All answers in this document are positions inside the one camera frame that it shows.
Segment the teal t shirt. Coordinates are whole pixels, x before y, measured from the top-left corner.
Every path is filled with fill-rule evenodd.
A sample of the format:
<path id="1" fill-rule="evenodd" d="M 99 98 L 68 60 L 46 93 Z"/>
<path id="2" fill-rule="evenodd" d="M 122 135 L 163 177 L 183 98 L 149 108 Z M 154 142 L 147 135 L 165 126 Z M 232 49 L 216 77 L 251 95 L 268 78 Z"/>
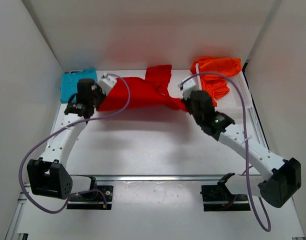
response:
<path id="1" fill-rule="evenodd" d="M 93 79 L 96 82 L 98 79 L 96 70 L 90 68 L 63 74 L 60 84 L 60 102 L 62 104 L 68 103 L 69 98 L 78 92 L 77 84 L 80 79 Z"/>

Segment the red t shirt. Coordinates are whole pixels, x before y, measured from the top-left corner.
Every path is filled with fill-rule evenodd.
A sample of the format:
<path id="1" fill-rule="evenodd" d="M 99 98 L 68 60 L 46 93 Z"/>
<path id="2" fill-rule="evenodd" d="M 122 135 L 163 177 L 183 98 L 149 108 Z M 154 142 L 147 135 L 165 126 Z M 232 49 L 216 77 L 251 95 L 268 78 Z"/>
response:
<path id="1" fill-rule="evenodd" d="M 114 88 L 96 110 L 98 112 L 120 110 L 130 97 L 128 109 L 161 105 L 172 110 L 187 112 L 181 99 L 171 97 L 169 94 L 171 71 L 172 66 L 169 64 L 158 65 L 147 68 L 144 79 L 140 77 L 124 77 L 125 81 L 118 79 Z M 130 95 L 128 95 L 126 86 L 129 87 Z"/>

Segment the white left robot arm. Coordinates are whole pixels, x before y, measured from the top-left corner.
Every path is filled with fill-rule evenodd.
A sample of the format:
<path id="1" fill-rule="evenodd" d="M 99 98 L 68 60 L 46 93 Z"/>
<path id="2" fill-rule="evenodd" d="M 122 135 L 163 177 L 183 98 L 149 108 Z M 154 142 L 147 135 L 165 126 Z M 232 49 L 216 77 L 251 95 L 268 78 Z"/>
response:
<path id="1" fill-rule="evenodd" d="M 67 170 L 69 155 L 88 119 L 99 108 L 116 85 L 107 76 L 95 81 L 80 79 L 77 92 L 67 101 L 61 125 L 64 130 L 51 138 L 49 146 L 37 159 L 31 159 L 27 173 L 34 195 L 65 200 L 71 194 L 87 194 L 95 188 L 95 179 L 88 176 L 71 176 Z"/>

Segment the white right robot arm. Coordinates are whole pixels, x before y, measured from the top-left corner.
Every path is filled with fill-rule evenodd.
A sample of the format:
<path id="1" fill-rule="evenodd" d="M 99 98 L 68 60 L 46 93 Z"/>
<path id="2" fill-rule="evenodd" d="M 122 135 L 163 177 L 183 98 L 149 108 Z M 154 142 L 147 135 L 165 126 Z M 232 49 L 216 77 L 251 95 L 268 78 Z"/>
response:
<path id="1" fill-rule="evenodd" d="M 254 196 L 281 208 L 301 187 L 301 163 L 293 157 L 287 160 L 244 137 L 232 118 L 215 110 L 207 92 L 185 90 L 182 102 L 205 134 L 235 151 L 260 173 L 261 178 L 250 179 Z"/>

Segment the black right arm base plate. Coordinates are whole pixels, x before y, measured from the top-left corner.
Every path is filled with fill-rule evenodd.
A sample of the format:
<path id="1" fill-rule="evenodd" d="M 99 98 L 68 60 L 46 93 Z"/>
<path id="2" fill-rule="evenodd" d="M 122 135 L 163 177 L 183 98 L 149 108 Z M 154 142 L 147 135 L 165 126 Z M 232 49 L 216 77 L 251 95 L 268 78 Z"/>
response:
<path id="1" fill-rule="evenodd" d="M 251 207 L 246 194 L 232 194 L 225 186 L 234 173 L 224 175 L 216 184 L 204 184 L 200 194 L 204 212 L 242 212 Z"/>

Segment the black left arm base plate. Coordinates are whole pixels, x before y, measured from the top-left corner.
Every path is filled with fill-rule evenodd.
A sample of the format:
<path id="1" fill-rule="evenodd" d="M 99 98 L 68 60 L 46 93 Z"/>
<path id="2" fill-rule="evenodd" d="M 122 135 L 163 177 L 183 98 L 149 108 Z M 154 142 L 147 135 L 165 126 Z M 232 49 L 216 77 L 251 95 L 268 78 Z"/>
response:
<path id="1" fill-rule="evenodd" d="M 104 203 L 103 196 L 99 192 L 91 192 L 72 197 L 66 208 L 68 210 L 111 210 L 114 186 L 112 184 L 108 185 L 107 183 L 97 183 L 97 188 L 104 194 L 106 204 Z"/>

